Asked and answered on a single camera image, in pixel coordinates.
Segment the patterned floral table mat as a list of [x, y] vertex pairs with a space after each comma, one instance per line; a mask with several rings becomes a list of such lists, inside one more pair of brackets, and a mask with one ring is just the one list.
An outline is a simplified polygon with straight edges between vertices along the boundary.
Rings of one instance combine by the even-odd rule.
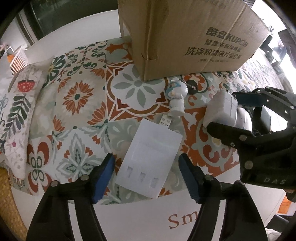
[[[82, 45], [35, 45], [31, 61], [42, 53], [53, 56], [38, 96], [29, 134], [26, 177], [22, 190], [40, 195], [53, 180], [72, 182], [99, 165], [106, 154], [115, 156], [118, 170], [140, 121], [159, 122], [169, 111], [165, 88], [170, 78], [142, 82], [120, 39]], [[180, 153], [195, 165], [218, 176], [238, 164], [233, 148], [208, 135], [202, 126], [205, 106], [220, 90], [251, 91], [283, 88], [261, 51], [233, 72], [181, 76], [197, 92], [185, 99], [185, 115], [170, 129], [183, 136]]]

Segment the white power adapter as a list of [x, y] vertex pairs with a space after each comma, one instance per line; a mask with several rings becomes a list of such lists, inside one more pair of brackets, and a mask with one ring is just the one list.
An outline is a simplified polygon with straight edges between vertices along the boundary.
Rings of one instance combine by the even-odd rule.
[[238, 102], [235, 97], [225, 90], [220, 90], [207, 104], [203, 126], [206, 128], [210, 123], [235, 126], [237, 108]]

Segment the white fruit basket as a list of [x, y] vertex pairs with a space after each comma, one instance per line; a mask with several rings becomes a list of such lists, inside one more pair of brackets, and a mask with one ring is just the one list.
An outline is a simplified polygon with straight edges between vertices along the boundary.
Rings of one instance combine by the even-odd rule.
[[9, 47], [9, 49], [11, 50], [11, 53], [7, 52], [7, 58], [12, 75], [14, 75], [28, 65], [28, 58], [25, 55], [25, 49], [22, 45], [15, 51], [12, 51], [11, 47]]

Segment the mushroom print cloth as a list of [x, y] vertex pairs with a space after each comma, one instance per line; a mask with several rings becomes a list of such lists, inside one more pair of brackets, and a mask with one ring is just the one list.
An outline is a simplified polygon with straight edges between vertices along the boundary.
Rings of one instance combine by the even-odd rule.
[[31, 63], [1, 78], [1, 153], [18, 179], [25, 178], [31, 121], [52, 60]]

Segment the white battery charger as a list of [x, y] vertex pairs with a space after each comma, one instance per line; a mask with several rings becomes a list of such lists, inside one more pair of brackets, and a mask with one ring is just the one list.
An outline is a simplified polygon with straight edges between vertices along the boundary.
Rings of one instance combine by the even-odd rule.
[[168, 177], [183, 136], [169, 129], [172, 119], [143, 119], [125, 154], [115, 183], [149, 198], [157, 198]]

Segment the small black round object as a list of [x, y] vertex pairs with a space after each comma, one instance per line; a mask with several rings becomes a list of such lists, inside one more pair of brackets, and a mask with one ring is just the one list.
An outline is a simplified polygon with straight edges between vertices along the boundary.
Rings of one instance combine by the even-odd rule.
[[194, 80], [183, 80], [184, 84], [187, 86], [188, 89], [188, 94], [190, 95], [194, 95], [198, 92], [198, 87], [197, 87], [197, 83]]

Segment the white astronaut figurine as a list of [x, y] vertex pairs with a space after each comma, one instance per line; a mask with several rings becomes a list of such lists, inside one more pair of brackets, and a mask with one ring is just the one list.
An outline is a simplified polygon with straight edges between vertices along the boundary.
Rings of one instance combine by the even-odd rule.
[[173, 79], [168, 84], [165, 93], [170, 107], [168, 116], [183, 116], [185, 114], [185, 97], [188, 94], [187, 85], [182, 80]]

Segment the brown cardboard box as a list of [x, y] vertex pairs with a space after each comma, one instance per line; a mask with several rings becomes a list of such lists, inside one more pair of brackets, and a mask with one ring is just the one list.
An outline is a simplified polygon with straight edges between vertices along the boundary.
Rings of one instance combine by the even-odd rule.
[[141, 80], [236, 71], [269, 30], [243, 1], [118, 1], [120, 32]]

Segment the woven straw chair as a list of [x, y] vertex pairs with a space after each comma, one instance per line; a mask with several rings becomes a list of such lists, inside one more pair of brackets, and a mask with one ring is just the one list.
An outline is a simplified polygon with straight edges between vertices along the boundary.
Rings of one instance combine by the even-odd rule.
[[1, 240], [26, 240], [27, 228], [19, 214], [6, 169], [1, 168]]

